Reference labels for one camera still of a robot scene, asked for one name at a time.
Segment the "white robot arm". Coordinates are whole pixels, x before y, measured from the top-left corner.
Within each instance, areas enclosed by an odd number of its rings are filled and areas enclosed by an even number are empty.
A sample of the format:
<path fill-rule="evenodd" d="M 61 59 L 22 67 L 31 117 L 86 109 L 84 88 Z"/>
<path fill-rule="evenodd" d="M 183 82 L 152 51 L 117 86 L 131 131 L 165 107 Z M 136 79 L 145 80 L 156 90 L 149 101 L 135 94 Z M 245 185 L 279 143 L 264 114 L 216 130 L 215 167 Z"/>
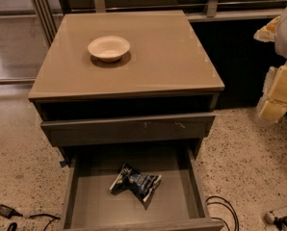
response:
<path fill-rule="evenodd" d="M 269 68 L 262 89 L 263 95 L 256 107 L 258 120 L 278 123 L 287 113 L 287 7 L 253 37 L 259 41 L 273 42 L 276 54 L 286 59 L 284 65 Z"/>

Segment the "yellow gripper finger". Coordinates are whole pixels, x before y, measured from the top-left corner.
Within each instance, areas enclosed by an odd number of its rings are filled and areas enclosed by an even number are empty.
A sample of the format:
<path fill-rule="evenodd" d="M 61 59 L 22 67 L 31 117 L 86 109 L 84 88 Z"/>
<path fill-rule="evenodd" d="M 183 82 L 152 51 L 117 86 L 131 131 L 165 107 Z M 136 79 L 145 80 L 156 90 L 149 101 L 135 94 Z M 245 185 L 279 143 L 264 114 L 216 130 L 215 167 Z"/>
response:
<path fill-rule="evenodd" d="M 287 113 L 287 62 L 271 66 L 265 77 L 263 95 L 258 102 L 258 117 L 277 123 Z"/>
<path fill-rule="evenodd" d="M 253 38 L 262 42 L 274 42 L 276 26 L 280 16 L 275 17 L 261 29 L 257 30 Z"/>

